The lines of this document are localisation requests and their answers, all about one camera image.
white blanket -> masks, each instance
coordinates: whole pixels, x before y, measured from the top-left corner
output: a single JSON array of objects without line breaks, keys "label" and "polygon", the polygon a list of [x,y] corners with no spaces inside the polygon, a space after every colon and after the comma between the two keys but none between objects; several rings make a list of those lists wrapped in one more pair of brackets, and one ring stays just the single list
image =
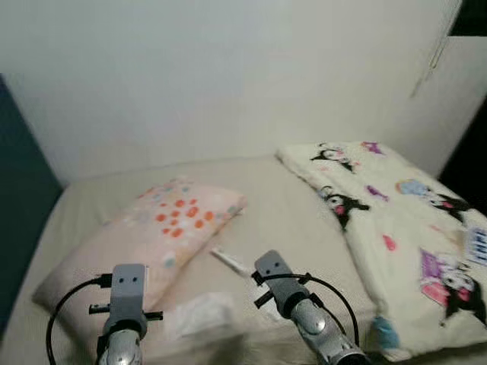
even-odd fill
[{"label": "white blanket", "polygon": [[338,218],[389,360],[487,341],[478,211],[382,144],[295,145],[277,156]]}]

pillow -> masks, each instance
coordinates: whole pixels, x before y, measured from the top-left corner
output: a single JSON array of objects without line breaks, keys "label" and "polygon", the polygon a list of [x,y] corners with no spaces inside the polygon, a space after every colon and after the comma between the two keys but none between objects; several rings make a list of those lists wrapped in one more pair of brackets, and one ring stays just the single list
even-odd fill
[{"label": "pillow", "polygon": [[[35,303],[54,310],[74,286],[124,263],[147,267],[144,310],[153,309],[182,267],[246,204],[230,190],[174,179],[149,189],[104,224],[37,288]],[[88,315],[91,304],[109,303],[110,290],[86,287],[63,306],[61,320],[94,355],[107,315]]]}]

white cloth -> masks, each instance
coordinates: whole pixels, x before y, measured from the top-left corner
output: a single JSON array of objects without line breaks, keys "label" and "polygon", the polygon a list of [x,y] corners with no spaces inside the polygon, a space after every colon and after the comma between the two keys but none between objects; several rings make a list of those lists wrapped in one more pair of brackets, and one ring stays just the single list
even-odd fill
[{"label": "white cloth", "polygon": [[463,264],[467,221],[487,227],[479,212],[382,144],[288,146],[278,157],[338,218],[389,360],[487,341],[487,267]]},{"label": "white cloth", "polygon": [[227,293],[205,293],[165,314],[164,334],[176,341],[234,324],[234,303]]}]

dark blue wall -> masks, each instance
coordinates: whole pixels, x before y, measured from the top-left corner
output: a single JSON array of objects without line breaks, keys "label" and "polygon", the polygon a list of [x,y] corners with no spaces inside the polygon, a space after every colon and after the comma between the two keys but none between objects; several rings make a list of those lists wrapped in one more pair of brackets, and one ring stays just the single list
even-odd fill
[{"label": "dark blue wall", "polygon": [[0,333],[61,191],[0,75]]}]

white bed sheet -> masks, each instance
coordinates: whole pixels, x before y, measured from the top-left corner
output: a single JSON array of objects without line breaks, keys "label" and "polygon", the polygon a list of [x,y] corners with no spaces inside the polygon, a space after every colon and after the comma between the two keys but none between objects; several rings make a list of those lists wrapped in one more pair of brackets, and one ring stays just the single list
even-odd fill
[{"label": "white bed sheet", "polygon": [[[289,173],[274,157],[187,163],[89,179],[69,186],[54,209],[18,296],[2,341],[0,363],[48,363],[44,335],[48,314],[33,304],[31,295],[63,257],[89,237],[104,221],[148,187],[186,175],[196,181],[236,189],[248,198],[245,214],[233,219],[204,252],[193,259],[160,303],[171,310],[207,292],[233,297],[233,328],[203,336],[168,341],[163,322],[152,322],[142,341],[145,364],[314,363],[314,356],[290,322],[273,322],[252,303],[253,283],[244,280],[208,254],[219,244],[242,262],[253,262],[277,249],[295,272],[309,271],[341,289],[355,310],[366,348],[373,347],[368,329],[374,304],[364,291],[334,217],[307,184]],[[333,295],[310,285],[352,333],[343,306]],[[89,363],[83,350],[61,326],[53,331],[58,363]],[[448,363],[485,363],[484,348],[448,357]],[[415,360],[445,363],[443,355]]]}]

